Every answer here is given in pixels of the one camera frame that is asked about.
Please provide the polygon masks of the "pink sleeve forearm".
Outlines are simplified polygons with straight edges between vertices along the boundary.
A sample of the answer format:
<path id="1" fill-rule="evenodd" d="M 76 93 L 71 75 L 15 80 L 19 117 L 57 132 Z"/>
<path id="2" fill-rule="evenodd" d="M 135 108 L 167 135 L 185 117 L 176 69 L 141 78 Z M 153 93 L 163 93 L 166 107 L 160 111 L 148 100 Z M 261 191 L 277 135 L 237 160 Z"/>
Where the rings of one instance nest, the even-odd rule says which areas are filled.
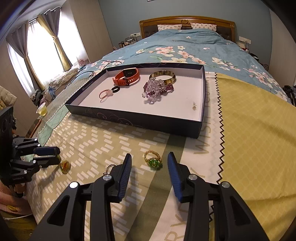
<path id="1" fill-rule="evenodd" d="M 31 214 L 32 210 L 26 196 L 16 197 L 15 194 L 1 182 L 1 210 L 19 214 Z"/>

